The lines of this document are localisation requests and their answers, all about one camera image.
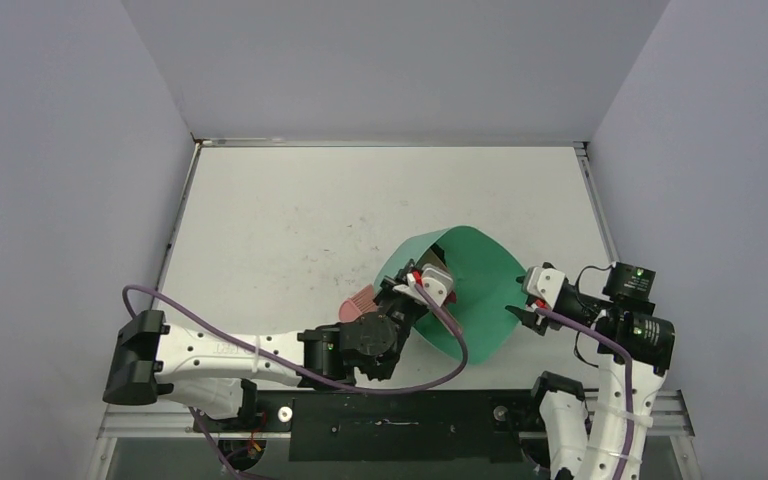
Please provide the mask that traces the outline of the pink hand broom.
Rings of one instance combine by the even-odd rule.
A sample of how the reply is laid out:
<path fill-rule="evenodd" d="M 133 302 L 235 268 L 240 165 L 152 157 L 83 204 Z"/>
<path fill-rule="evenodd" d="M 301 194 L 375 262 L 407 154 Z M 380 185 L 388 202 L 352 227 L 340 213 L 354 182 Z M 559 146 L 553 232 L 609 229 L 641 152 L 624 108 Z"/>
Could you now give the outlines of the pink hand broom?
<path fill-rule="evenodd" d="M 377 305 L 375 304 L 373 297 L 360 295 L 352 296 L 346 299 L 338 308 L 338 320 L 342 323 L 350 323 L 363 314 L 374 312 L 376 310 Z"/>

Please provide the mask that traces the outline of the green plastic waste bin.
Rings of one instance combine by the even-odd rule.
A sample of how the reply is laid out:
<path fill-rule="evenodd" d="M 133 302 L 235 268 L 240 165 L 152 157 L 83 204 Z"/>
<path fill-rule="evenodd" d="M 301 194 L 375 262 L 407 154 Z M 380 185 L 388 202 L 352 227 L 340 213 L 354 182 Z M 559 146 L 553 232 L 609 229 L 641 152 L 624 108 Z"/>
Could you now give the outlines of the green plastic waste bin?
<path fill-rule="evenodd" d="M 447 305 L 462 329 L 468 363 L 491 358 L 520 324 L 507 306 L 521 307 L 526 295 L 516 279 L 526 269 L 492 237 L 472 226 L 454 226 L 408 238 L 391 254 L 375 277 L 379 285 L 410 260 L 419 261 L 439 247 L 439 258 L 454 277 L 455 301 Z"/>

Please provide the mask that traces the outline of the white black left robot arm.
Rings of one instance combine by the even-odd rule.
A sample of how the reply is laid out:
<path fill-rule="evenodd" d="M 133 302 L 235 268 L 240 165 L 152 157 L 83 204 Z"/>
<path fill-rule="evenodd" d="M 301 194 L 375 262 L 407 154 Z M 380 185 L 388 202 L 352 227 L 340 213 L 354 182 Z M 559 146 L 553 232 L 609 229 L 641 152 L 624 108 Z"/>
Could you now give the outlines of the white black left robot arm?
<path fill-rule="evenodd" d="M 414 324 L 428 314 L 414 275 L 385 279 L 370 311 L 349 322 L 268 335 L 231 335 L 134 312 L 118 332 L 102 399 L 144 406 L 164 399 L 242 431 L 257 420 L 256 384 L 332 390 L 356 376 L 391 378 Z"/>

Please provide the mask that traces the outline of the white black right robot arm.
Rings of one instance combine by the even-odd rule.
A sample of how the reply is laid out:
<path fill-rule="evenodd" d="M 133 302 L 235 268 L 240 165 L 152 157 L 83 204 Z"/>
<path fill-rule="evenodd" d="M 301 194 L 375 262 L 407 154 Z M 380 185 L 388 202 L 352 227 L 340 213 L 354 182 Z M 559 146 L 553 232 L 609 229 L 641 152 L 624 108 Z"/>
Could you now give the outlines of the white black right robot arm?
<path fill-rule="evenodd" d="M 526 296 L 509 307 L 539 335 L 570 328 L 595 340 L 598 393 L 588 402 L 581 382 L 544 372 L 525 402 L 528 421 L 545 429 L 552 479 L 637 479 L 658 393 L 671 366 L 672 322 L 655 316 L 649 296 L 655 272 L 615 262 L 604 268 L 599 298 L 550 263 L 518 277 Z"/>

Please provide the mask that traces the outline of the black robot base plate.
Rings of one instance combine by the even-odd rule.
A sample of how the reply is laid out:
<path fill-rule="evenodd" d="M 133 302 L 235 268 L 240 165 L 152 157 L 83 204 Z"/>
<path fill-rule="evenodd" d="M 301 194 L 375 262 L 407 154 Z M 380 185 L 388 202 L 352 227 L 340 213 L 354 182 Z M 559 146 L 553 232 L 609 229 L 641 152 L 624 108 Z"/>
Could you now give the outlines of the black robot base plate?
<path fill-rule="evenodd" d="M 241 418 L 202 416 L 193 428 L 256 440 L 286 434 L 292 462 L 549 460 L 545 425 L 528 389 L 398 396 L 261 390 Z"/>

